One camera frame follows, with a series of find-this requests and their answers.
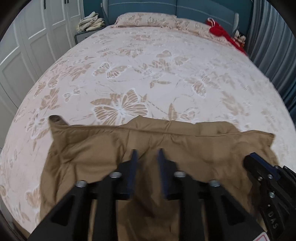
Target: red cloth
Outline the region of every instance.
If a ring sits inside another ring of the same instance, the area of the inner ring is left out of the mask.
[[[216,21],[209,21],[208,19],[207,24],[212,26],[210,28],[210,33],[218,37],[221,37],[221,36],[225,37],[235,48],[237,48],[239,51],[247,55],[246,51],[242,47],[237,46],[235,41],[230,37],[230,35],[225,31],[225,29],[219,23],[217,23]]]

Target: bedspread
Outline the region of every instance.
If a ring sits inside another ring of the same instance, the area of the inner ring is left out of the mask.
[[[296,170],[296,133],[270,81],[247,56],[203,36],[158,27],[112,28],[52,65],[25,97],[0,156],[0,193],[26,230],[40,222],[40,175],[52,142],[47,118],[120,125],[141,115],[228,121],[276,135],[272,150]]]

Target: pillowcase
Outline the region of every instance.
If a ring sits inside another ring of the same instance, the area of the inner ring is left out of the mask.
[[[128,12],[120,15],[115,27],[130,26],[150,26],[177,28],[177,18],[175,15],[157,12]]]
[[[233,47],[233,45],[228,42],[225,37],[217,37],[214,34],[210,33],[209,29],[211,28],[211,26],[205,23],[197,22],[187,18],[177,18],[177,28],[181,31],[190,32],[194,35],[198,35],[211,41],[221,43],[225,46]]]

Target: gray curtain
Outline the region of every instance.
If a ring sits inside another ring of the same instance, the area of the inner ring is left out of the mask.
[[[296,123],[296,38],[266,0],[254,0],[246,43],[251,61],[273,83]]]

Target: white wardrobe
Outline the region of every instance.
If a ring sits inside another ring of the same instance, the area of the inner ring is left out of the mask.
[[[32,0],[0,42],[0,148],[39,77],[75,45],[83,0]]]

